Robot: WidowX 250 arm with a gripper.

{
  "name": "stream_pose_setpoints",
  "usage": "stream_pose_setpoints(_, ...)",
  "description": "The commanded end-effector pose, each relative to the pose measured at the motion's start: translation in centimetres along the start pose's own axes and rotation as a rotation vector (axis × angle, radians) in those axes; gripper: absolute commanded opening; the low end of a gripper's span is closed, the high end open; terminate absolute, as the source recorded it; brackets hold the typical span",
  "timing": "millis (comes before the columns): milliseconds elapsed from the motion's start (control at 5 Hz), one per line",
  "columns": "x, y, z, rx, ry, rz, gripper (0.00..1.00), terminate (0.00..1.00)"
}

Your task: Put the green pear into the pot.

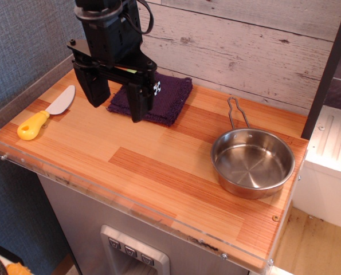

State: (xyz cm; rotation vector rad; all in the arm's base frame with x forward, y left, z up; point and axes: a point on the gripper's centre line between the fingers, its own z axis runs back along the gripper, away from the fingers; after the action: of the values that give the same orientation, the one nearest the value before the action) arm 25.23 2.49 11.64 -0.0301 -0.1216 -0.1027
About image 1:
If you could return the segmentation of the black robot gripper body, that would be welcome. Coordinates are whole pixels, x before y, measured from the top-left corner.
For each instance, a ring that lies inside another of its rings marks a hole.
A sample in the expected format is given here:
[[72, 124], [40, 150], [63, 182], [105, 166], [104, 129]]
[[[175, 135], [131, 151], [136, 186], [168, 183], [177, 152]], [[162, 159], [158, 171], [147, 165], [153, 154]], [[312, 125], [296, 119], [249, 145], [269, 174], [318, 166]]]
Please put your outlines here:
[[73, 63], [94, 68], [99, 75], [127, 87], [129, 83], [155, 93], [156, 63], [141, 51], [138, 14], [77, 14], [85, 39], [71, 39], [67, 47]]

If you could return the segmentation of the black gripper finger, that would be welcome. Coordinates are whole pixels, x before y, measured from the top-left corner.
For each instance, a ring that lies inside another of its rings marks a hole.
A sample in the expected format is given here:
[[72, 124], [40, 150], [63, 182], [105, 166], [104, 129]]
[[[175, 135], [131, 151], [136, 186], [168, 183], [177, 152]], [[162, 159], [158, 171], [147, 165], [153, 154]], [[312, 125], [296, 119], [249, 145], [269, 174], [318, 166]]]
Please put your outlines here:
[[110, 97], [108, 80], [100, 76], [96, 69], [82, 67], [78, 63], [74, 63], [73, 68], [78, 82], [92, 106], [97, 108]]
[[129, 83], [126, 89], [132, 121], [140, 122], [153, 108], [154, 93], [147, 87], [133, 83]]

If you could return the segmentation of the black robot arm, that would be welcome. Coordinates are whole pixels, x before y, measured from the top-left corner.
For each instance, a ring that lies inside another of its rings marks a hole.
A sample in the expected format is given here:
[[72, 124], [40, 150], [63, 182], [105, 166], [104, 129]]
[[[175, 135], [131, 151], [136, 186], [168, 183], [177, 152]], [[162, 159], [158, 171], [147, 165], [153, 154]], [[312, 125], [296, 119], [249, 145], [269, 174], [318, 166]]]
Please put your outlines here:
[[138, 1], [76, 1], [74, 8], [85, 39], [71, 39], [73, 68], [88, 101], [98, 107], [110, 96], [109, 81], [124, 85], [133, 122], [153, 108], [157, 64], [141, 51]]

